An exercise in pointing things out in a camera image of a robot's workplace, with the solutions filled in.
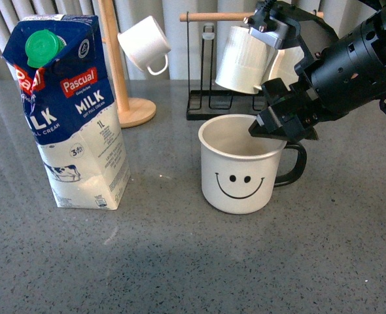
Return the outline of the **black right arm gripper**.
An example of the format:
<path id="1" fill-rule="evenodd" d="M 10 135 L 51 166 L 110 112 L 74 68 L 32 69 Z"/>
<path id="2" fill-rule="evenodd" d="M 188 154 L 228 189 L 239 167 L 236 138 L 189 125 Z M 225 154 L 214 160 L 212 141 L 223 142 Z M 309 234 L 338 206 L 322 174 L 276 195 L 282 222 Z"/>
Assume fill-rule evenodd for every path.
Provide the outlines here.
<path id="1" fill-rule="evenodd" d="M 280 78 L 275 78 L 263 83 L 261 90 L 267 107 L 257 114 L 249 127 L 252 137 L 291 143 L 319 140 L 315 125 L 326 116 L 323 103 L 327 89 L 324 86 L 301 78 L 288 90 Z"/>

